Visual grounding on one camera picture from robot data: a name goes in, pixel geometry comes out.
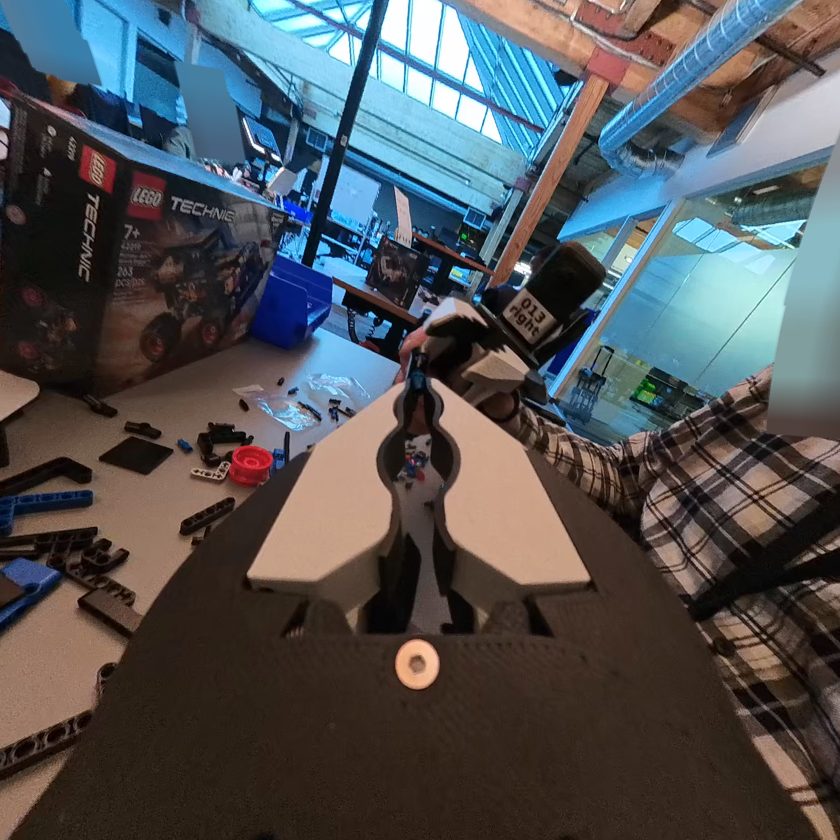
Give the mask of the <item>silver ventilation duct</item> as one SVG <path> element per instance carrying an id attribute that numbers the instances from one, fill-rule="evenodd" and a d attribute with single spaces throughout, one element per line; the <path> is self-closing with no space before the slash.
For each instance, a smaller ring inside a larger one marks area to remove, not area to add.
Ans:
<path id="1" fill-rule="evenodd" d="M 800 3 L 728 1 L 720 6 L 688 46 L 603 128 L 598 143 L 603 160 L 636 178 L 677 173 L 683 154 L 643 149 L 634 142 L 636 135 Z"/>

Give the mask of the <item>small dark printed box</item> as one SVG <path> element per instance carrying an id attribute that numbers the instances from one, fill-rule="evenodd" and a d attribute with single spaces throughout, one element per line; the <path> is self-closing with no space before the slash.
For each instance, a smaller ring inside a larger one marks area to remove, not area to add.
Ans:
<path id="1" fill-rule="evenodd" d="M 429 257 L 386 236 L 377 246 L 365 285 L 399 308 L 409 309 L 426 275 Z"/>

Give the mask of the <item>black stand pole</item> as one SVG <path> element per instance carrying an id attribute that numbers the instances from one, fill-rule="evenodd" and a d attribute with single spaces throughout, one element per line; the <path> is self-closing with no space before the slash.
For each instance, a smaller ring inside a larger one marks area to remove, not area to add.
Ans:
<path id="1" fill-rule="evenodd" d="M 374 1 L 372 5 L 369 24 L 362 38 L 360 57 L 353 69 L 349 92 L 342 110 L 332 152 L 329 156 L 329 164 L 324 169 L 324 178 L 318 206 L 311 220 L 310 233 L 301 259 L 302 264 L 307 267 L 312 267 L 317 257 L 321 236 L 329 218 L 344 156 L 349 145 L 356 116 L 360 109 L 366 82 L 370 75 L 371 63 L 375 57 L 375 51 L 379 46 L 382 26 L 388 6 L 388 1 Z"/>

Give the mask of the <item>blue storage bin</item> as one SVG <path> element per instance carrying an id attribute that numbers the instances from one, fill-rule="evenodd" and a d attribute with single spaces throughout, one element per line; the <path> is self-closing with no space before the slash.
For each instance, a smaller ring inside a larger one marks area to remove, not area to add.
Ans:
<path id="1" fill-rule="evenodd" d="M 250 335 L 283 350 L 307 342 L 332 309 L 330 276 L 278 255 L 270 269 Z"/>

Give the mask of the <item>blue angled beam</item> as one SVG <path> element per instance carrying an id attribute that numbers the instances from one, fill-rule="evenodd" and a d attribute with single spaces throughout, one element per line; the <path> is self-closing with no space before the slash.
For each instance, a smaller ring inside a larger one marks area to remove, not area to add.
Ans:
<path id="1" fill-rule="evenodd" d="M 1 536 L 12 533 L 16 518 L 36 513 L 89 508 L 95 499 L 91 490 L 69 490 L 52 493 L 1 497 Z"/>

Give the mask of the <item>white board on stand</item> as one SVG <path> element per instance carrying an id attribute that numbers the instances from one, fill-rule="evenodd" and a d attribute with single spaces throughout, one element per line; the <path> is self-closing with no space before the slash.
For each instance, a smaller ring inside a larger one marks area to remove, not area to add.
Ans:
<path id="1" fill-rule="evenodd" d="M 332 195 L 330 216 L 350 219 L 365 227 L 374 212 L 381 188 L 380 182 L 342 165 Z"/>

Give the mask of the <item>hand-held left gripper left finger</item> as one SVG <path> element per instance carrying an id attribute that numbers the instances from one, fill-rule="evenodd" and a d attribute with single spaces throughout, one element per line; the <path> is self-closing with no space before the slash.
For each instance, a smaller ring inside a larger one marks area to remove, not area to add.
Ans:
<path id="1" fill-rule="evenodd" d="M 421 554 L 403 527 L 404 465 L 394 385 L 300 458 L 301 472 L 248 568 L 255 590 L 330 602 L 366 632 L 405 632 Z"/>

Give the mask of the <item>wooden post with red bracket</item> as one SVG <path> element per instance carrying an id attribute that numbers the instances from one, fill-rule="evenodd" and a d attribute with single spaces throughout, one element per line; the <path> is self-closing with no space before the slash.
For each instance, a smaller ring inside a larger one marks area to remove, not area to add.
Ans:
<path id="1" fill-rule="evenodd" d="M 498 235 L 504 235 L 511 222 L 514 227 L 488 280 L 488 288 L 510 279 L 602 101 L 621 86 L 630 65 L 629 55 L 600 46 L 593 50 L 572 98 L 571 111 L 562 111 L 560 127 L 547 132 L 548 157 L 538 165 L 537 174 L 528 179 L 528 189 L 514 190 L 505 205 Z"/>

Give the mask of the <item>dark toy set box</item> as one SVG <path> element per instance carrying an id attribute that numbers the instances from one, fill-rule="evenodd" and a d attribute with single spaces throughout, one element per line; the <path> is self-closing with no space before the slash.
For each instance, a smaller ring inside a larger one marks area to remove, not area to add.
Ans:
<path id="1" fill-rule="evenodd" d="M 2 162 L 2 370 L 118 392 L 247 335 L 287 215 L 16 91 Z"/>

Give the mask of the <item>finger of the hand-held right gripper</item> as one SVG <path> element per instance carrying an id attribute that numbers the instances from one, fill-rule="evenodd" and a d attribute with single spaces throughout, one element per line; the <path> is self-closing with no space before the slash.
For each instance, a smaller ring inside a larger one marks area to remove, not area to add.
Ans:
<path id="1" fill-rule="evenodd" d="M 493 395 L 516 391 L 528 374 L 527 363 L 510 348 L 474 348 L 459 369 L 459 377 L 467 384 L 461 396 L 469 404 L 482 404 Z"/>
<path id="2" fill-rule="evenodd" d="M 490 325 L 472 304 L 446 298 L 430 311 L 423 323 L 423 332 L 423 344 L 449 339 L 478 343 L 490 334 Z"/>

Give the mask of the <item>grey desk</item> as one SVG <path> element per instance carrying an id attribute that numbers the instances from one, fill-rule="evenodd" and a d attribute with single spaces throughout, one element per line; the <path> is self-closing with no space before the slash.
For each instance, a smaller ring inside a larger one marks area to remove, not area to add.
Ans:
<path id="1" fill-rule="evenodd" d="M 372 400 L 394 382 L 398 364 L 330 332 L 285 351 L 249 339 L 231 349 L 162 374 L 107 398 L 119 414 L 105 418 L 85 404 L 42 392 L 8 426 L 12 464 L 3 475 L 66 456 L 91 468 L 90 507 L 33 513 L 17 518 L 14 535 L 97 527 L 114 549 L 129 551 L 112 576 L 135 595 L 145 613 L 193 550 L 179 533 L 188 515 L 225 497 L 241 505 L 250 490 L 229 482 L 216 486 L 191 477 L 197 455 L 186 455 L 178 439 L 194 443 L 208 422 L 231 423 L 273 449 L 283 443 L 283 427 L 259 409 L 243 412 L 235 389 L 269 388 L 280 377 L 287 386 L 305 385 L 308 374 L 355 379 Z M 99 456 L 125 439 L 125 422 L 147 422 L 162 431 L 173 454 L 147 476 L 102 463 Z M 92 707 L 96 673 L 118 662 L 127 640 L 83 612 L 83 590 L 64 579 L 2 634 L 2 745 L 20 740 Z"/>

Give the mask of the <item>white rounded board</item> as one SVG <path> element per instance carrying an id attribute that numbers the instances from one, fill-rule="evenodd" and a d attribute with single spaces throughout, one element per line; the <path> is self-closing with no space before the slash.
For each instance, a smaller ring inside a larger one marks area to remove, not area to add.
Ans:
<path id="1" fill-rule="evenodd" d="M 35 381 L 1 371 L 1 422 L 34 401 L 39 393 L 40 387 Z"/>

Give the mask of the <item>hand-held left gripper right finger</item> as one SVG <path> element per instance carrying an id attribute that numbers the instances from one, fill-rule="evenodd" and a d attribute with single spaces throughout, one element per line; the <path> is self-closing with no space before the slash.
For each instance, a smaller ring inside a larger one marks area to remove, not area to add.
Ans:
<path id="1" fill-rule="evenodd" d="M 526 449 L 440 381 L 424 395 L 434 500 L 434 571 L 451 632 L 501 602 L 580 592 L 592 578 Z"/>

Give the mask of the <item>black cart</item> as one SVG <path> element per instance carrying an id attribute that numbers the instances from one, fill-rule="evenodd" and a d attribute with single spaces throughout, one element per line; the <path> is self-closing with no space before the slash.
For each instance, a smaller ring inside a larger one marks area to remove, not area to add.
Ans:
<path id="1" fill-rule="evenodd" d="M 606 383 L 606 371 L 614 357 L 614 348 L 601 345 L 594 360 L 579 369 L 570 399 L 570 415 L 581 424 L 588 424 L 592 419 L 595 405 Z"/>

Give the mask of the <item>person's plaid shirt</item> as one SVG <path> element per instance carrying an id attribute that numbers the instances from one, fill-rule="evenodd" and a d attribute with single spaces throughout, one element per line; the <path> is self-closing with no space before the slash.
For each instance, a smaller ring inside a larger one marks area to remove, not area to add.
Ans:
<path id="1" fill-rule="evenodd" d="M 782 571 L 838 555 L 838 516 L 786 560 L 770 555 L 807 515 L 838 502 L 838 442 L 768 432 L 772 372 L 643 436 L 641 533 L 692 602 L 738 572 L 772 583 L 699 628 L 762 759 L 817 835 L 838 838 L 838 574 L 774 584 Z"/>

